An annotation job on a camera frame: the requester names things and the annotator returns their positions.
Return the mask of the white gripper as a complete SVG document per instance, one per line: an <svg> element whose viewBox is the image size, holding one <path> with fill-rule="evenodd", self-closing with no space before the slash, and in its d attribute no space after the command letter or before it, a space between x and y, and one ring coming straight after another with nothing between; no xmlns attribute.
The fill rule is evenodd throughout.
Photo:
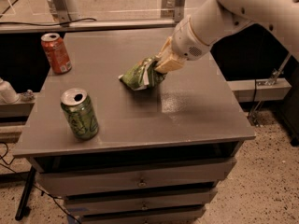
<svg viewBox="0 0 299 224"><path fill-rule="evenodd" d="M184 66L186 59L198 60L209 51L210 46L202 42L192 30L191 16L188 15L177 24L172 37L166 39L158 53L160 60L154 70L161 74L179 70Z"/></svg>

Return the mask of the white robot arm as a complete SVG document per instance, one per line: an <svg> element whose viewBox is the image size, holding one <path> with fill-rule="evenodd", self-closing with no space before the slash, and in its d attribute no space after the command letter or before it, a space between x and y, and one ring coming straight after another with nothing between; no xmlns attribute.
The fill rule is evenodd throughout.
<svg viewBox="0 0 299 224"><path fill-rule="evenodd" d="M257 23L299 59L299 0L206 0L180 21L156 56L166 74L210 52L222 38Z"/></svg>

